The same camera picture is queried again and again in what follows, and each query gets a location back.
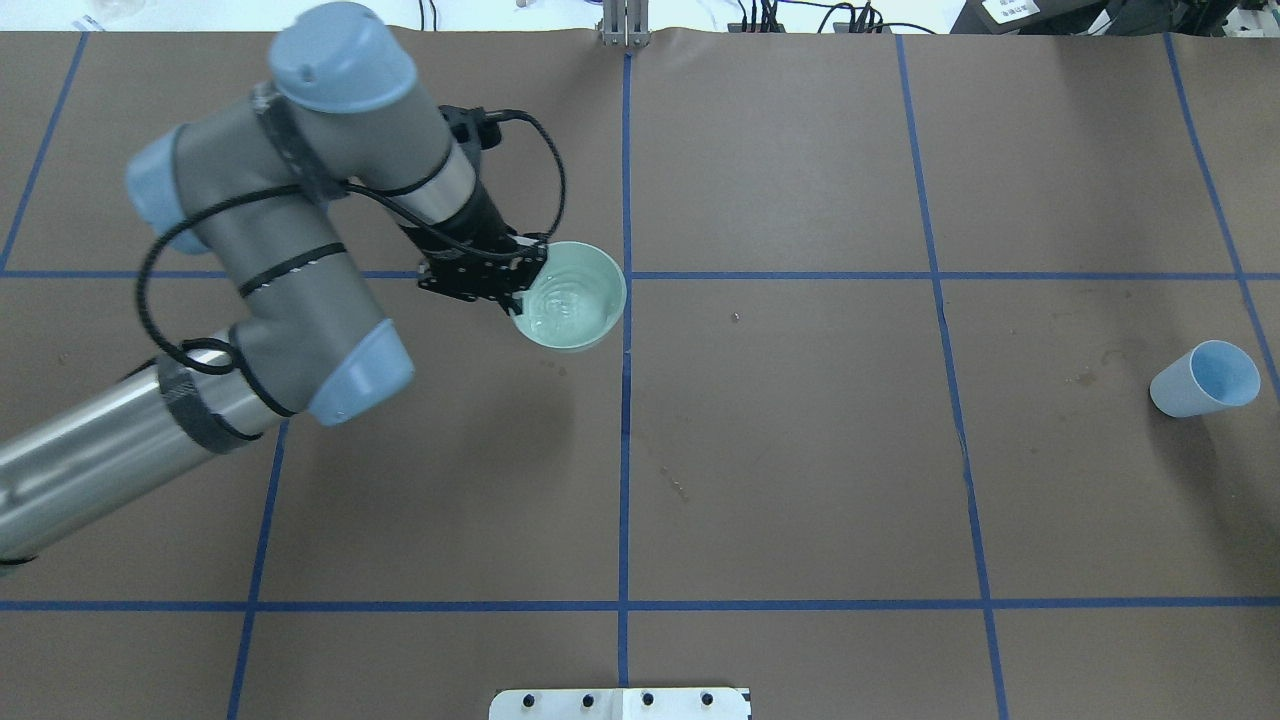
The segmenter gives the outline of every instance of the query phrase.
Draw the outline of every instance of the paper cup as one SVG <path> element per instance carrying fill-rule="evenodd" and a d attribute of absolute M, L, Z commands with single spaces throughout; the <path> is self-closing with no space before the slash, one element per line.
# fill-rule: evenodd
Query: paper cup
<path fill-rule="evenodd" d="M 547 264 L 512 315 L 525 337 L 552 350 L 577 352 L 600 342 L 627 304 L 627 282 L 603 250 L 585 242 L 553 242 Z"/>
<path fill-rule="evenodd" d="M 1248 352 L 1211 340 L 1151 380 L 1151 401 L 1165 415 L 1190 418 L 1248 405 L 1261 387 L 1262 377 Z"/>

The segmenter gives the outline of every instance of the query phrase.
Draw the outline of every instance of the white sticker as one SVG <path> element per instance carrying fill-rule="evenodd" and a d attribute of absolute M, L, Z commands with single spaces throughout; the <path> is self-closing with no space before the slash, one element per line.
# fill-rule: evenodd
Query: white sticker
<path fill-rule="evenodd" d="M 1029 18 L 1039 12 L 1034 0 L 982 0 L 982 6 L 991 13 L 996 24 Z"/>

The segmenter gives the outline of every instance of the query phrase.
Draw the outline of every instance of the black cable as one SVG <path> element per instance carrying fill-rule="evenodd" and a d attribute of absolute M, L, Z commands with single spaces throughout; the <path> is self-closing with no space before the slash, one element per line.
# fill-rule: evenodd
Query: black cable
<path fill-rule="evenodd" d="M 221 211 L 230 210 L 232 208 L 248 205 L 250 202 L 257 202 L 271 197 L 284 197 L 287 195 L 300 195 L 301 192 L 302 186 L 300 184 L 282 184 L 279 187 L 269 187 L 265 190 L 246 192 L 244 195 L 237 195 L 236 197 L 228 197 L 221 202 L 205 208 L 195 215 L 184 218 L 180 223 L 169 228 L 164 232 L 164 234 L 155 240 L 151 245 L 151 250 L 147 251 L 146 258 L 142 260 L 142 268 L 138 269 L 138 278 L 133 284 L 133 305 L 138 311 L 138 320 L 142 323 L 143 332 L 147 333 L 147 337 L 151 338 L 151 342 L 154 342 L 161 352 L 173 357 L 174 361 L 182 364 L 183 366 L 206 375 L 225 375 L 242 366 L 243 359 L 241 357 L 239 351 L 229 342 L 211 337 L 200 338 L 198 341 L 188 341 L 188 343 L 200 343 L 198 346 L 188 346 L 191 350 L 220 350 L 230 357 L 230 363 L 227 365 L 209 365 L 198 360 L 192 360 L 186 351 L 164 337 L 164 333 L 161 333 L 160 328 L 156 325 L 155 318 L 151 316 L 151 307 L 147 304 L 147 287 L 151 281 L 151 273 L 155 272 L 156 260 L 160 259 L 160 252 L 163 252 L 164 249 L 173 242 L 173 238 L 207 220 L 209 218 L 212 218 Z"/>
<path fill-rule="evenodd" d="M 541 233 L 540 240 L 550 240 L 556 231 L 559 229 L 561 219 L 564 218 L 564 201 L 568 195 L 568 174 L 564 172 L 564 159 L 561 158 L 559 150 L 556 147 L 556 142 L 552 140 L 547 128 L 543 123 L 538 122 L 538 118 L 530 115 L 524 110 L 499 110 L 497 113 L 486 113 L 485 117 L 493 117 L 499 123 L 507 120 L 520 120 L 529 123 L 538 131 L 538 135 L 543 136 L 543 142 L 547 143 L 547 149 L 552 151 L 552 159 L 556 160 L 556 172 L 559 174 L 561 191 L 559 191 L 559 204 L 556 208 L 556 219 L 552 222 L 550 228 L 545 233 Z"/>
<path fill-rule="evenodd" d="M 879 24 L 869 26 L 863 32 L 874 32 L 874 31 L 877 31 L 877 29 L 879 29 L 882 27 L 914 27 L 915 29 L 923 29 L 924 32 L 927 32 L 929 35 L 937 35 L 932 29 L 929 29 L 929 28 L 927 28 L 924 26 L 918 26 L 915 23 L 879 23 Z"/>
<path fill-rule="evenodd" d="M 872 10 L 870 3 L 863 5 L 863 9 L 858 12 L 858 19 L 849 23 L 849 32 L 863 32 L 863 28 L 870 24 L 869 22 L 872 19 L 870 10 Z"/>
<path fill-rule="evenodd" d="M 786 3 L 787 5 L 809 5 L 810 8 L 835 8 L 829 3 L 810 3 L 809 0 L 778 0 L 780 3 Z"/>
<path fill-rule="evenodd" d="M 1155 29 L 1155 28 L 1160 27 L 1161 23 L 1165 23 L 1169 27 L 1165 28 L 1165 29 L 1162 29 L 1162 31 L 1160 31 L 1160 32 L 1170 31 L 1170 29 L 1174 28 L 1174 13 L 1176 13 L 1176 12 L 1178 12 L 1178 0 L 1170 0 L 1169 1 L 1169 14 L 1165 18 L 1158 19 L 1158 20 L 1156 20 L 1153 23 L 1147 23 L 1147 24 L 1144 24 L 1144 26 L 1142 26 L 1139 28 L 1130 29 L 1129 32 L 1125 32 L 1120 37 L 1134 37 L 1134 36 L 1138 36 L 1138 35 L 1143 35 L 1147 31 L 1151 31 L 1151 29 Z"/>
<path fill-rule="evenodd" d="M 1107 13 L 1107 15 L 1110 15 L 1110 17 L 1107 18 L 1107 22 L 1102 24 L 1102 27 L 1100 27 L 1098 29 L 1096 29 L 1093 32 L 1087 32 L 1084 35 L 1087 35 L 1089 37 L 1094 37 L 1098 33 L 1105 33 L 1108 27 L 1111 27 L 1111 26 L 1115 24 L 1116 18 L 1120 17 L 1120 12 L 1124 10 L 1124 6 L 1128 5 L 1128 4 L 1129 4 L 1129 0 L 1120 0 L 1120 5 L 1116 6 L 1115 14 L 1112 15 L 1111 13 Z"/>
<path fill-rule="evenodd" d="M 1201 33 L 1201 23 L 1204 22 L 1204 13 L 1208 12 L 1208 5 L 1210 5 L 1208 0 L 1203 0 L 1203 3 L 1204 4 L 1201 5 L 1201 14 L 1199 14 L 1199 17 L 1196 18 L 1196 24 L 1192 26 L 1192 35 L 1199 35 Z"/>
<path fill-rule="evenodd" d="M 488 119 L 499 123 L 509 120 L 520 120 L 529 123 L 530 126 L 532 126 L 535 131 L 538 131 L 538 135 L 541 136 L 543 141 L 547 143 L 547 149 L 550 150 L 552 159 L 556 161 L 556 172 L 559 174 L 559 201 L 556 206 L 556 219 L 552 220 L 550 228 L 548 228 L 545 233 L 530 233 L 530 236 L 534 237 L 535 240 L 540 240 L 544 242 L 549 241 L 552 236 L 556 234 L 556 231 L 559 229 L 561 220 L 564 218 L 564 204 L 568 193 L 568 176 L 564 170 L 564 159 L 561 156 L 559 150 L 556 147 L 556 142 L 552 140 L 550 133 L 547 132 L 547 128 L 543 127 L 540 122 L 538 122 L 538 118 L 530 115 L 529 113 L 524 110 L 499 110 L 495 113 L 486 113 L 485 117 Z M 399 215 L 408 223 L 421 228 L 422 231 L 426 231 L 435 240 L 443 242 L 444 245 L 452 247 L 453 250 L 458 250 L 460 252 L 465 252 L 467 255 L 474 255 L 484 260 L 493 260 L 498 263 L 507 263 L 509 260 L 524 258 L 535 252 L 534 247 L 521 247 L 515 252 L 489 252 L 488 250 L 471 247 L 470 245 L 458 242 L 457 240 L 449 237 L 448 234 L 435 229 L 434 227 L 431 227 L 430 223 L 424 220 L 416 213 L 413 213 L 408 208 L 399 205 L 398 202 L 396 202 L 390 197 L 387 197 L 381 192 L 378 192 L 376 190 L 365 187 L 362 184 L 356 184 L 349 181 L 343 181 L 340 184 L 342 188 L 346 190 L 347 192 L 362 195 L 365 197 L 376 201 L 379 205 L 387 208 L 392 213 L 396 213 L 397 215 Z M 243 195 L 237 195 L 234 197 L 228 197 L 227 200 L 215 202 L 214 205 L 210 205 L 209 208 L 205 208 L 198 213 L 183 218 L 182 222 L 165 231 L 160 237 L 155 240 L 155 242 L 152 242 L 151 249 L 147 250 L 146 258 L 142 259 L 142 266 L 138 269 L 138 277 L 134 281 L 133 304 L 134 309 L 137 310 L 138 322 L 142 324 L 143 332 L 147 333 L 147 337 L 151 338 L 151 342 L 154 342 L 156 347 L 160 348 L 161 352 L 172 357 L 179 365 L 188 368 L 191 370 L 196 370 L 197 373 L 204 373 L 206 375 L 225 375 L 244 368 L 244 357 L 241 355 L 239 350 L 234 345 L 227 341 L 212 337 L 202 337 L 196 340 L 187 340 L 177 345 L 170 342 L 164 336 L 164 333 L 160 332 L 160 327 L 156 324 L 155 318 L 151 315 L 151 306 L 150 302 L 147 301 L 151 275 L 155 273 L 156 261 L 160 259 L 160 254 L 164 252 L 164 249 L 168 247 L 169 243 L 173 242 L 173 240 L 179 234 L 189 231 L 191 228 L 207 220 L 209 218 L 212 218 L 214 215 L 218 215 L 219 213 L 224 213 L 233 208 L 239 208 L 241 205 L 248 205 L 251 202 L 260 202 L 262 200 L 269 200 L 273 197 L 285 197 L 291 195 L 302 195 L 302 186 L 282 184 L 278 187 L 268 187 L 264 190 L 246 192 Z M 191 350 L 216 350 L 220 352 L 225 352 L 227 356 L 230 359 L 230 361 L 227 363 L 225 365 L 210 365 L 207 363 L 201 363 L 198 360 L 193 360 L 187 354 Z M 145 368 L 146 365 L 138 368 L 137 370 L 129 374 L 132 375 Z"/>
<path fill-rule="evenodd" d="M 782 28 L 778 27 L 778 0 L 773 0 L 772 5 L 769 4 L 769 0 L 763 0 L 763 1 L 764 6 L 769 9 L 769 23 L 768 27 L 764 28 L 764 31 L 782 32 Z"/>
<path fill-rule="evenodd" d="M 854 17 L 858 13 L 858 8 L 854 8 L 849 3 L 836 3 L 835 5 L 824 5 L 827 8 L 827 14 L 822 17 L 822 22 L 818 24 L 818 33 L 820 35 L 823 29 L 827 28 L 827 20 L 831 19 L 831 14 L 836 10 L 844 8 L 849 10 L 849 24 L 854 24 Z"/>

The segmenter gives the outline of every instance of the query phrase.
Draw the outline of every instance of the metal bracket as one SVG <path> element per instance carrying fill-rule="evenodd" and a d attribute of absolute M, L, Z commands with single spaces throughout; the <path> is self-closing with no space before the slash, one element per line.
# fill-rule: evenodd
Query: metal bracket
<path fill-rule="evenodd" d="M 503 691 L 489 720 L 751 720 L 748 688 Z"/>
<path fill-rule="evenodd" d="M 604 0 L 604 18 L 598 27 L 604 45 L 649 45 L 649 0 Z"/>

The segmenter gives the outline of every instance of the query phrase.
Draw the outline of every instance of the grid line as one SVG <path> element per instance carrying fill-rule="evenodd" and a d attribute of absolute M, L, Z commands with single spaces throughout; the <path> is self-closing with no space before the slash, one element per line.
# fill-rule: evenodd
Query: grid line
<path fill-rule="evenodd" d="M 72 82 L 76 79 L 76 70 L 79 69 L 81 58 L 84 56 L 84 47 L 88 45 L 88 33 L 82 32 L 79 41 L 76 44 L 76 53 L 72 55 L 72 63 L 67 68 L 67 77 L 63 78 L 63 88 L 58 92 L 58 101 L 54 102 L 54 110 L 49 114 L 49 124 L 45 126 L 45 136 L 40 138 L 40 147 L 36 150 L 36 159 L 31 163 L 31 172 L 27 173 L 27 184 L 22 188 L 22 196 L 18 199 L 18 208 L 13 213 L 13 222 L 9 224 L 9 233 L 5 236 L 4 249 L 0 250 L 0 272 L 5 269 L 9 264 L 9 255 L 13 252 L 13 245 L 18 241 L 18 231 L 22 228 L 22 218 L 27 214 L 27 202 L 31 201 L 31 195 L 36 190 L 36 181 L 40 178 L 40 168 L 45 164 L 45 154 L 49 152 L 49 143 L 54 140 L 54 131 L 58 128 L 58 119 L 63 115 L 63 106 L 67 104 L 67 96 L 70 95 Z"/>
<path fill-rule="evenodd" d="M 906 111 L 906 135 L 911 143 L 911 164 L 915 170 L 915 190 L 920 201 L 920 223 L 924 228 L 924 247 L 929 256 L 929 274 L 933 283 L 933 305 L 938 316 L 938 336 L 942 342 L 942 361 L 947 372 L 947 391 L 951 396 L 951 418 L 960 441 L 960 459 L 969 510 L 969 536 L 973 542 L 974 565 L 978 573 L 978 591 L 986 605 L 982 609 L 987 630 L 987 655 L 991 660 L 991 679 L 1000 720 L 1009 720 L 1009 702 L 1005 697 L 1005 673 L 1000 662 L 1000 638 L 996 633 L 996 614 L 991 609 L 991 583 L 987 577 L 987 553 L 982 543 L 982 520 L 978 515 L 978 493 L 973 484 L 973 464 L 969 459 L 969 438 L 964 427 L 964 407 L 960 404 L 960 384 L 956 380 L 955 355 L 951 351 L 951 328 L 947 325 L 946 300 L 942 295 L 942 275 L 938 268 L 938 250 L 933 238 L 933 218 L 929 214 L 929 195 L 924 184 L 924 161 L 915 127 L 915 105 L 911 100 L 911 81 L 906 65 L 906 47 L 902 36 L 893 36 L 897 46 L 897 68 L 902 78 L 902 104 Z"/>
<path fill-rule="evenodd" d="M 618 687 L 631 683 L 627 601 L 631 598 L 631 53 L 622 56 L 622 416 L 618 460 Z"/>
<path fill-rule="evenodd" d="M 902 612 L 941 610 L 1135 610 L 1280 607 L 1280 596 L 975 597 L 872 600 L 511 600 L 511 601 L 260 601 L 261 614 L 490 612 Z M 5 600 L 0 612 L 244 612 L 248 602 L 151 600 Z"/>
<path fill-rule="evenodd" d="M 5 265 L 12 254 L 19 225 L 26 211 L 31 195 L 35 191 L 37 177 L 51 143 L 58 119 L 70 91 L 73 78 L 83 55 L 87 35 L 81 33 L 76 54 L 68 69 L 58 102 L 54 108 L 44 140 L 37 151 L 32 170 L 28 176 L 26 188 L 14 214 L 6 236 L 5 246 L 0 251 L 0 278 L 40 278 L 40 279 L 132 279 L 136 273 L 132 270 L 9 270 Z M 1280 281 L 1280 273 L 1245 273 L 1235 249 L 1225 213 L 1222 210 L 1216 184 L 1210 172 L 1203 150 L 1199 145 L 1187 92 L 1183 86 L 1176 54 L 1171 36 L 1165 35 L 1166 53 L 1178 91 L 1183 117 L 1190 137 L 1192 147 L 1196 152 L 1202 177 L 1206 183 L 1219 227 L 1224 236 L 1233 264 L 1233 273 L 1053 273 L 1053 272 L 943 272 L 938 266 L 936 245 L 933 238 L 932 219 L 928 210 L 928 199 L 920 159 L 919 140 L 915 127 L 915 115 L 910 95 L 910 81 L 905 58 L 905 49 L 901 37 L 896 38 L 899 64 L 902 82 L 904 102 L 908 115 L 908 131 L 911 143 L 913 163 L 915 168 L 916 190 L 920 201 L 922 223 L 924 225 L 924 240 L 929 255 L 928 272 L 635 272 L 631 255 L 631 72 L 634 58 L 626 54 L 623 58 L 623 90 L 622 90 L 622 233 L 623 233 L 623 272 L 627 287 L 627 304 L 623 313 L 623 355 L 622 355 L 622 418 L 621 418 L 621 447 L 620 447 L 620 539 L 618 539 L 618 600 L 617 601 L 442 601 L 442 602 L 416 602 L 416 601 L 301 601 L 301 602 L 261 602 L 259 601 L 262 570 L 265 565 L 268 542 L 270 537 L 271 515 L 274 512 L 275 496 L 278 491 L 280 468 L 284 459 L 284 439 L 288 423 L 282 424 L 276 438 L 275 459 L 273 462 L 268 497 L 264 505 L 262 524 L 260 528 L 259 546 L 255 555 L 253 574 L 248 598 L 244 602 L 234 601 L 0 601 L 0 612 L 242 612 L 244 623 L 242 626 L 241 647 L 237 655 L 237 667 L 232 684 L 232 694 L 228 703 L 228 717 L 236 717 L 238 712 L 239 694 L 243 687 L 247 667 L 248 651 L 251 646 L 253 619 L 257 614 L 288 614 L 288 612 L 402 612 L 402 614 L 431 614 L 431 612 L 616 612 L 618 618 L 618 680 L 621 687 L 628 682 L 627 657 L 627 620 L 630 612 L 691 612 L 691 611 L 773 611 L 773 612 L 859 612 L 859 611 L 982 611 L 987 626 L 988 651 L 991 652 L 993 682 L 996 684 L 997 707 L 1000 716 L 1007 719 L 1007 705 L 1004 697 L 1004 682 L 998 657 L 998 643 L 995 628 L 995 611 L 1021 611 L 1021 610 L 1105 610 L 1105 609 L 1194 609 L 1194 607 L 1280 607 L 1280 596 L 1187 596 L 1187 597 L 1076 597 L 1076 598 L 993 598 L 991 597 L 989 582 L 982 547 L 980 524 L 978 520 L 977 496 L 973 486 L 972 464 L 968 455 L 968 442 L 964 432 L 963 407 L 960 404 L 959 387 L 955 378 L 954 355 L 950 345 L 950 329 L 942 301 L 943 281 L 1203 281 L 1203 282 L 1236 282 L 1240 286 L 1245 306 L 1249 313 L 1257 340 L 1262 348 L 1272 387 L 1280 398 L 1280 379 L 1277 379 L 1276 365 L 1267 343 L 1263 328 L 1258 319 L 1249 282 L 1275 282 Z M 410 270 L 371 270 L 365 272 L 367 279 L 412 279 L 415 272 Z M 168 270 L 156 273 L 157 278 L 165 279 L 221 279 L 225 273 L 221 270 Z M 719 601 L 681 601 L 681 600 L 630 600 L 628 577 L 628 550 L 630 550 L 630 402 L 631 402 L 631 329 L 632 329 L 632 283 L 634 281 L 659 282 L 659 281 L 931 281 L 934 288 L 934 300 L 940 323 L 940 336 L 943 346 L 943 360 L 947 366 L 947 382 L 952 400 L 952 414 L 956 423 L 957 437 L 964 460 L 965 483 L 969 501 L 970 529 L 974 541 L 975 564 L 979 575 L 979 598 L 884 598 L 884 600 L 719 600 Z"/>
<path fill-rule="evenodd" d="M 416 279 L 415 270 L 364 270 L 369 281 Z M 928 270 L 634 270 L 631 282 L 681 281 L 931 281 Z M 123 279 L 138 277 L 137 270 L 0 270 L 0 278 L 22 279 Z M 227 279 L 224 270 L 156 270 L 155 279 Z M 1236 273 L 1094 273 L 1042 270 L 938 270 L 937 277 L 952 281 L 1134 281 L 1134 282 L 1239 282 Z M 1249 282 L 1277 282 L 1280 273 L 1243 273 Z"/>
<path fill-rule="evenodd" d="M 271 477 L 266 484 L 266 500 L 262 502 L 262 524 L 257 530 L 257 551 L 253 553 L 253 574 L 248 583 L 248 600 L 244 602 L 244 621 L 241 625 L 239 650 L 236 652 L 236 671 L 232 675 L 230 697 L 227 701 L 227 720 L 236 720 L 239 714 L 241 691 L 244 687 L 244 671 L 248 667 L 248 650 L 253 639 L 253 621 L 257 618 L 259 593 L 262 589 L 262 568 L 266 565 L 266 544 L 271 539 L 271 518 L 275 514 L 275 493 L 280 487 L 280 469 L 284 466 L 284 439 L 289 434 L 289 421 L 280 423 L 275 436 L 275 456 L 271 459 Z"/>
<path fill-rule="evenodd" d="M 1199 133 L 1196 132 L 1196 119 L 1192 117 L 1192 106 L 1187 100 L 1187 88 L 1183 86 L 1183 73 L 1178 67 L 1178 53 L 1174 50 L 1174 36 L 1165 33 L 1165 54 L 1169 55 L 1169 70 L 1174 77 L 1174 88 L 1178 91 L 1178 104 L 1183 110 L 1183 122 L 1187 123 L 1187 135 L 1192 141 L 1192 150 L 1196 152 L 1196 163 L 1199 164 L 1201 177 L 1204 179 L 1204 191 L 1213 205 L 1213 215 L 1217 218 L 1217 227 L 1222 232 L 1222 242 L 1226 245 L 1226 254 L 1231 258 L 1231 268 L 1235 270 L 1235 279 L 1240 286 L 1240 296 L 1244 299 L 1244 309 L 1249 314 L 1249 323 L 1253 325 L 1253 334 L 1257 337 L 1258 347 L 1262 350 L 1262 361 L 1271 377 L 1271 389 L 1276 400 L 1280 401 L 1280 374 L 1276 373 L 1276 363 L 1271 356 L 1271 346 L 1267 343 L 1267 334 L 1262 329 L 1262 320 L 1258 318 L 1258 309 L 1253 305 L 1253 293 L 1249 292 L 1249 281 L 1244 274 L 1244 264 L 1240 263 L 1240 254 L 1235 249 L 1235 238 L 1231 237 L 1231 227 L 1226 222 L 1226 213 L 1222 210 L 1222 201 L 1217 195 L 1217 184 L 1213 182 L 1213 173 L 1208 169 L 1208 160 L 1199 143 Z"/>

